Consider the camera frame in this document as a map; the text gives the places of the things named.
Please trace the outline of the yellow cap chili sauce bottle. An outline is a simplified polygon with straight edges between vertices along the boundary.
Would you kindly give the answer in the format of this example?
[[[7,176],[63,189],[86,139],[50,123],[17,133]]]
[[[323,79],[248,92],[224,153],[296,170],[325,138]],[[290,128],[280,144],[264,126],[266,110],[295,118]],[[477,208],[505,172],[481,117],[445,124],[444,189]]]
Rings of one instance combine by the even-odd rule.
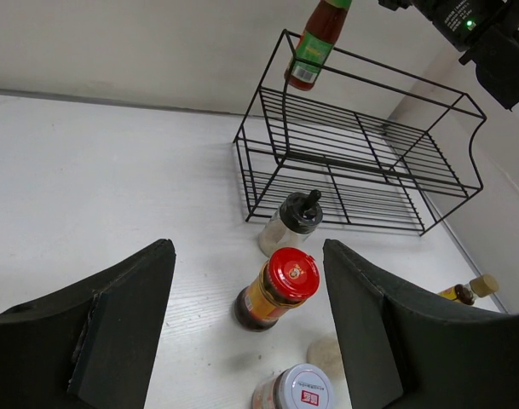
[[[332,52],[346,21],[351,0],[321,0],[310,15],[288,67],[285,80],[302,91],[311,90]]]

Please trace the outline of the red lid chili jar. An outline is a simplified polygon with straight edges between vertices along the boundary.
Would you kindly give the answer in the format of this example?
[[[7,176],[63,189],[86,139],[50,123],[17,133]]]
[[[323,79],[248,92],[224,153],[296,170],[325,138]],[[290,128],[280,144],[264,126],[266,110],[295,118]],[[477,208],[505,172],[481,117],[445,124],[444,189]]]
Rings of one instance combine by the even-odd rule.
[[[307,302],[319,287],[315,259],[298,248],[280,248],[236,297],[234,316],[248,331],[266,331],[281,316]]]

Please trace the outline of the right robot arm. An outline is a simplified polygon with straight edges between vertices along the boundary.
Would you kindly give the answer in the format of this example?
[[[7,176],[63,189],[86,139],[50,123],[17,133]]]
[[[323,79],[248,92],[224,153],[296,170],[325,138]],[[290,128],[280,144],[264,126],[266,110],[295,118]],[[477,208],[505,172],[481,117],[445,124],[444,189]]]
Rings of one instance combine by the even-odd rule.
[[[479,84],[505,109],[519,104],[519,0],[380,1],[396,11],[413,6],[462,55]]]

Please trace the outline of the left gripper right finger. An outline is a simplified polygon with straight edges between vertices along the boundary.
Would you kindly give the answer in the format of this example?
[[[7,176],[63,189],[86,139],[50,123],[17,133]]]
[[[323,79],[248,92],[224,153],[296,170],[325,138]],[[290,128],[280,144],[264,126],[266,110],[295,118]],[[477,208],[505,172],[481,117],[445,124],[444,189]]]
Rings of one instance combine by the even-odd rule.
[[[519,408],[519,314],[449,301],[323,244],[354,408]]]

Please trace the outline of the small yellow oil bottle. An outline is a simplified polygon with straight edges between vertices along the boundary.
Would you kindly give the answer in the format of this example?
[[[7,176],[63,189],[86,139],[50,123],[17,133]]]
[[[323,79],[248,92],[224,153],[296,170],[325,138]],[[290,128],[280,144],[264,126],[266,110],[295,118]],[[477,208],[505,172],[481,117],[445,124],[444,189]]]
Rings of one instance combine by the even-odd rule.
[[[477,298],[489,297],[499,290],[498,281],[490,274],[472,279],[467,284],[456,284],[438,293],[447,300],[473,306]]]

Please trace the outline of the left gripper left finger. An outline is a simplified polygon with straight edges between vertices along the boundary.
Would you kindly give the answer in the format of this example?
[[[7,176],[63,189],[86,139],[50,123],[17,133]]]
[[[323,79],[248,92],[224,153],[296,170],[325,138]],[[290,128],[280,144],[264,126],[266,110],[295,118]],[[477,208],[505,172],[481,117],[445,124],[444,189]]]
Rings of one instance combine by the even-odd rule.
[[[142,408],[176,251],[122,262],[0,313],[0,408]]]

